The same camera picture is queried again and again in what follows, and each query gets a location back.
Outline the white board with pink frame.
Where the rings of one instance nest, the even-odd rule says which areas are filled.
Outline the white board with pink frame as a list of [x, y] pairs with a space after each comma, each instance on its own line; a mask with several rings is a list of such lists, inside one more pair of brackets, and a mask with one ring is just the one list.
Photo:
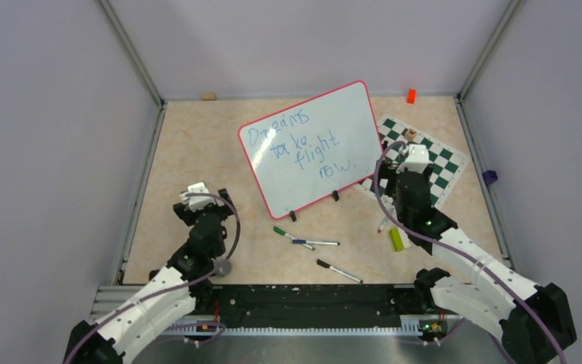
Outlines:
[[382, 152], [362, 80], [244, 124], [237, 136], [273, 219], [369, 177]]

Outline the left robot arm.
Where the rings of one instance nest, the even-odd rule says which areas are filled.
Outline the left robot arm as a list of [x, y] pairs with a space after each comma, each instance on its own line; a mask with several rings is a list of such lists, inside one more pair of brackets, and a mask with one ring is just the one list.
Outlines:
[[230, 272], [236, 248], [226, 248], [223, 223], [238, 213], [227, 190], [209, 193], [203, 183], [182, 192], [173, 209], [190, 228], [185, 243], [116, 309], [79, 322], [70, 333], [65, 363], [132, 363], [177, 320], [210, 309], [209, 279]]

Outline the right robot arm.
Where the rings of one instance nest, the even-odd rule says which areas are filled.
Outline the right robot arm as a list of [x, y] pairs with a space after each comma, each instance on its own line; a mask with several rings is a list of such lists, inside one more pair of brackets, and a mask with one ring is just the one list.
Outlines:
[[577, 340], [567, 294], [521, 276], [487, 253], [430, 201], [429, 168], [422, 172], [383, 163], [378, 178], [396, 208], [391, 221], [432, 257], [460, 271], [467, 282], [441, 268], [417, 274], [415, 305], [463, 316], [496, 339], [515, 363], [567, 361]]

